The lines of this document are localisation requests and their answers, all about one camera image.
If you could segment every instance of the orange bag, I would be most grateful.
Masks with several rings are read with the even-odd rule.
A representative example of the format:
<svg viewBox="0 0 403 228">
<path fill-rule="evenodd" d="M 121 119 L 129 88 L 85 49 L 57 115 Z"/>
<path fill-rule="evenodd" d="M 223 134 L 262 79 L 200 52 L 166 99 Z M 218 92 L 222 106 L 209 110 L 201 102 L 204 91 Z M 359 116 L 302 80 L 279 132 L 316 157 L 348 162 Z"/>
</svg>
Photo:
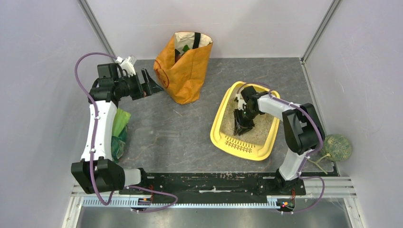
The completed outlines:
<svg viewBox="0 0 403 228">
<path fill-rule="evenodd" d="M 187 104 L 199 99 L 206 77 L 212 39 L 197 32 L 175 32 L 157 56 L 154 71 L 174 101 Z"/>
</svg>

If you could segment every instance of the gray floor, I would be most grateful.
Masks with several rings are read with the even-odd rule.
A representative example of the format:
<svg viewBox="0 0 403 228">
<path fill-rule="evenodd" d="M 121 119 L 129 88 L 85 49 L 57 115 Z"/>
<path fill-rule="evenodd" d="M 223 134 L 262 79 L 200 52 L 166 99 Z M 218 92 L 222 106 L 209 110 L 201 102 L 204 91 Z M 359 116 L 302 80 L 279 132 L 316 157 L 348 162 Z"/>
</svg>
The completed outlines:
<svg viewBox="0 0 403 228">
<path fill-rule="evenodd" d="M 299 199 L 297 209 L 313 200 Z M 343 199 L 323 199 L 311 210 L 281 215 L 272 209 L 165 209 L 135 214 L 129 208 L 83 207 L 77 228 L 351 228 Z"/>
<path fill-rule="evenodd" d="M 137 61 L 136 69 L 146 67 L 155 78 L 153 64 L 153 60 Z M 119 108 L 132 114 L 126 151 L 119 164 L 124 168 L 143 167 L 146 172 L 274 172 L 287 151 L 282 123 L 271 155 L 263 161 L 237 158 L 210 141 L 218 107 L 227 89 L 237 81 L 266 83 L 287 101 L 312 102 L 297 58 L 211 59 L 200 99 L 196 102 L 177 104 L 162 92 L 135 101 L 126 98 L 119 103 Z M 155 134 L 138 137 L 134 132 L 144 127 L 178 132 L 179 137 L 156 137 Z M 332 162 L 323 160 L 321 165 L 326 171 L 333 171 Z M 320 170 L 307 162 L 304 171 Z"/>
</svg>

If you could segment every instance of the bag handle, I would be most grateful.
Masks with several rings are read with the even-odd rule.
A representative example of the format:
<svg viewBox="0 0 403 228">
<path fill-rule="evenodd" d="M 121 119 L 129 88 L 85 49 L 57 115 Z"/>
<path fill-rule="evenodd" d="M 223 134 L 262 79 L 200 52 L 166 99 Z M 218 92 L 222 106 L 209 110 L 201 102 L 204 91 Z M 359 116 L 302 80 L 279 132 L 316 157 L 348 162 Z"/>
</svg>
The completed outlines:
<svg viewBox="0 0 403 228">
<path fill-rule="evenodd" d="M 200 44 L 200 37 L 201 37 L 201 33 L 200 32 L 195 32 L 194 33 L 194 42 L 193 42 L 193 48 L 192 49 L 196 49 L 199 47 Z"/>
</svg>

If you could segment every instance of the green bag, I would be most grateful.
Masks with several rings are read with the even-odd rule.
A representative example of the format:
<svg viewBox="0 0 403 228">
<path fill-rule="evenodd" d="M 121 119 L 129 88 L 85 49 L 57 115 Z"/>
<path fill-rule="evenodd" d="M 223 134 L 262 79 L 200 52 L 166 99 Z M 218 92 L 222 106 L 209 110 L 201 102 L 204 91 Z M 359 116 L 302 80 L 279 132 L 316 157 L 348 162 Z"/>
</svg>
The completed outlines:
<svg viewBox="0 0 403 228">
<path fill-rule="evenodd" d="M 114 162 L 122 157 L 127 139 L 127 124 L 130 113 L 118 108 L 112 126 L 111 154 Z"/>
</svg>

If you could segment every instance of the yellow tray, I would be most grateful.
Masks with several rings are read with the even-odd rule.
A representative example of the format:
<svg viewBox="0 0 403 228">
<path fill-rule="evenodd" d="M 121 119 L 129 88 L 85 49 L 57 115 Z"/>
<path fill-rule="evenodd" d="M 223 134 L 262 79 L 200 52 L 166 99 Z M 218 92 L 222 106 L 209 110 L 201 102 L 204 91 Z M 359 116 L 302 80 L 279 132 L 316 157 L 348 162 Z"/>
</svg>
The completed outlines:
<svg viewBox="0 0 403 228">
<path fill-rule="evenodd" d="M 211 127 L 210 132 L 210 139 L 212 143 L 220 148 L 221 150 L 235 155 L 240 158 L 254 160 L 254 161 L 261 161 L 266 159 L 270 153 L 271 149 L 273 148 L 274 140 L 277 135 L 278 125 L 280 124 L 280 120 L 278 118 L 273 119 L 273 123 L 270 127 L 269 134 L 267 136 L 266 142 L 264 145 L 257 145 L 252 143 L 247 143 L 235 138 L 232 138 L 229 135 L 226 135 L 220 132 L 222 118 L 224 116 L 225 107 L 227 106 L 228 101 L 230 100 L 231 96 L 237 92 L 237 88 L 241 87 L 244 82 L 236 82 L 232 85 L 231 88 L 227 90 L 221 105 L 218 109 L 218 112 L 215 116 L 213 126 Z M 255 85 L 249 84 L 249 86 L 253 86 L 257 92 L 268 91 L 268 89 Z M 280 95 L 276 91 L 271 91 L 271 93 L 275 96 L 280 98 Z"/>
</svg>

